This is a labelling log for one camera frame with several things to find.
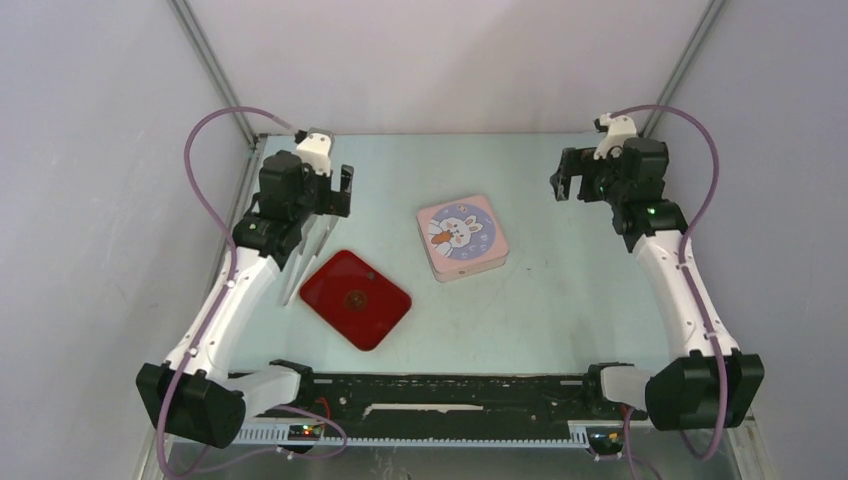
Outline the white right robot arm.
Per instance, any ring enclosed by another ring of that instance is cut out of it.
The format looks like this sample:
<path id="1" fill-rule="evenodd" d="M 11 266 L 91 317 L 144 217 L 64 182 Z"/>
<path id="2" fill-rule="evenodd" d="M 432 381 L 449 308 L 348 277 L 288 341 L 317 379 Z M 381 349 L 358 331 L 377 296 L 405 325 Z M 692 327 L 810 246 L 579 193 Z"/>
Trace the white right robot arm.
<path id="1" fill-rule="evenodd" d="M 610 205 L 614 230 L 649 280 L 668 339 L 670 362 L 656 373 L 627 363 L 591 366 L 581 402 L 596 418 L 631 406 L 662 431 L 734 428 L 748 413 L 764 365 L 741 351 L 705 291 L 684 241 L 682 210 L 663 195 L 668 165 L 665 143 L 635 137 L 607 155 L 566 148 L 550 178 L 559 201 L 578 177 L 578 200 Z"/>

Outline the silver metal tin lid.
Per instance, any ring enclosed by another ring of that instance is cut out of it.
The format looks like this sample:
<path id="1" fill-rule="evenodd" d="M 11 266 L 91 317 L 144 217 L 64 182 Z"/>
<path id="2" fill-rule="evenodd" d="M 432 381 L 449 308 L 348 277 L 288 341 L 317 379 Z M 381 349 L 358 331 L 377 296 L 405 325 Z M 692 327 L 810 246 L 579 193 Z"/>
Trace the silver metal tin lid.
<path id="1" fill-rule="evenodd" d="M 421 209 L 416 214 L 427 254 L 448 258 L 478 258 L 490 251 L 509 250 L 489 199 L 474 195 Z"/>

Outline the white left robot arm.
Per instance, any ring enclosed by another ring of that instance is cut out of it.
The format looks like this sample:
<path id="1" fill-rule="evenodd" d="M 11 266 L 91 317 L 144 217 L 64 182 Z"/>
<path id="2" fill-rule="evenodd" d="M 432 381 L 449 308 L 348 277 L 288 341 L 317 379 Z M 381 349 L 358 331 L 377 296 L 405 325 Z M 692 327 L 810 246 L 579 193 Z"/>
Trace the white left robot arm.
<path id="1" fill-rule="evenodd" d="M 228 239 L 223 271 L 192 326 L 159 365 L 136 377 L 141 399 L 159 436 L 167 434 L 222 449 L 243 423 L 280 405 L 304 416 L 316 403 L 302 377 L 309 368 L 276 360 L 233 377 L 230 364 L 266 290 L 301 250 L 311 222 L 350 214 L 354 168 L 343 165 L 340 185 L 300 156 L 281 150 L 266 158 L 258 190 Z"/>

